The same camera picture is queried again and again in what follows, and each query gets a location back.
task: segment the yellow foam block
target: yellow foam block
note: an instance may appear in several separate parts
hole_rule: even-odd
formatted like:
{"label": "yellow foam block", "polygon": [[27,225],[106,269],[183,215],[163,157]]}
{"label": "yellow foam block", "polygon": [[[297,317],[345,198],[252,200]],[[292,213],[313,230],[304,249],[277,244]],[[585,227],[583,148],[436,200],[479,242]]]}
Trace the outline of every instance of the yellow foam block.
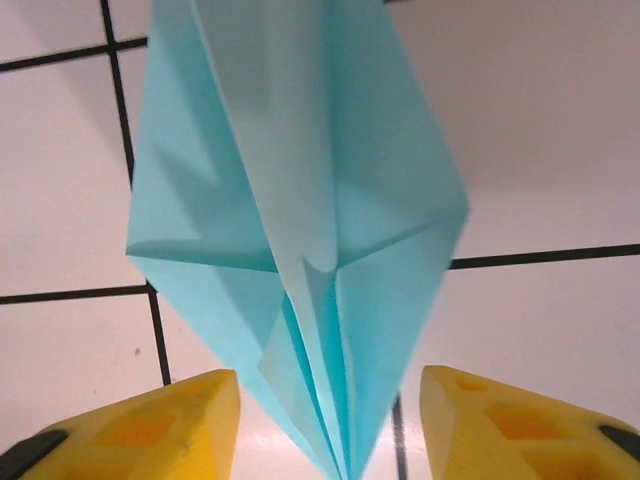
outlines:
{"label": "yellow foam block", "polygon": [[235,373],[205,373],[46,428],[69,437],[20,478],[228,479],[239,418]]}
{"label": "yellow foam block", "polygon": [[425,367],[420,414],[434,480],[640,479],[626,423],[483,377]]}

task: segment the floor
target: floor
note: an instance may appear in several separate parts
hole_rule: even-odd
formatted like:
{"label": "floor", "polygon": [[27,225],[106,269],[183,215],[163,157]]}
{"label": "floor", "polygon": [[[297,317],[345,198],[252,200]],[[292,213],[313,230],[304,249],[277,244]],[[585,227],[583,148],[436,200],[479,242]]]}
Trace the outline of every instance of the floor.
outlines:
{"label": "floor", "polygon": [[[488,5],[389,5],[473,214],[368,479],[430,478],[425,364],[640,427],[640,9]],[[221,366],[124,256],[149,11],[0,3],[0,451]],[[233,478],[319,478],[242,400]]]}

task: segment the square hole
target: square hole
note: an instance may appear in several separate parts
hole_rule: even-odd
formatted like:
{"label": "square hole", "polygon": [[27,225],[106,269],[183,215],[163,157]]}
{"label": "square hole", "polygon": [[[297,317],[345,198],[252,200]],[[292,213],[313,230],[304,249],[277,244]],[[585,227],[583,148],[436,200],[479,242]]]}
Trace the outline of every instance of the square hole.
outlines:
{"label": "square hole", "polygon": [[133,465],[74,465],[67,467],[63,480],[127,480],[133,473]]}
{"label": "square hole", "polygon": [[130,412],[112,420],[91,443],[102,447],[153,447],[175,421],[176,416],[167,413]]}
{"label": "square hole", "polygon": [[489,388],[481,380],[475,378],[458,377],[455,382],[459,388],[467,392],[481,392]]}
{"label": "square hole", "polygon": [[540,480],[621,480],[620,476],[593,452],[523,452],[524,459]]}
{"label": "square hole", "polygon": [[175,395],[180,397],[196,397],[204,392],[207,388],[213,386],[210,378],[203,378],[200,380],[188,379],[185,381],[186,385],[180,385],[175,391]]}
{"label": "square hole", "polygon": [[554,440],[567,438],[548,414],[522,405],[495,405],[486,411],[509,440]]}

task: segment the light blue paper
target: light blue paper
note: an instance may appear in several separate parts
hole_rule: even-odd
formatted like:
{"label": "light blue paper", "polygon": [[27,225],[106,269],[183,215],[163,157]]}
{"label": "light blue paper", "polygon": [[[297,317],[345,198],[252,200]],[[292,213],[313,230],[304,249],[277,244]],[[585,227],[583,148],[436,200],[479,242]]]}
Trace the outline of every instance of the light blue paper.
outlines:
{"label": "light blue paper", "polygon": [[377,0],[156,0],[127,253],[327,478],[360,478],[466,217]]}

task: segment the blue origami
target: blue origami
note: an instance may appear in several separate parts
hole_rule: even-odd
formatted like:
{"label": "blue origami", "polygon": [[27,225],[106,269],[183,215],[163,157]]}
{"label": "blue origami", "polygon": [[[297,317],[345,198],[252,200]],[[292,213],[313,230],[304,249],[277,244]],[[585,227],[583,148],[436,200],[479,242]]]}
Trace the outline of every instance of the blue origami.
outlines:
{"label": "blue origami", "polygon": [[380,0],[156,0],[127,254],[360,478],[468,211]]}

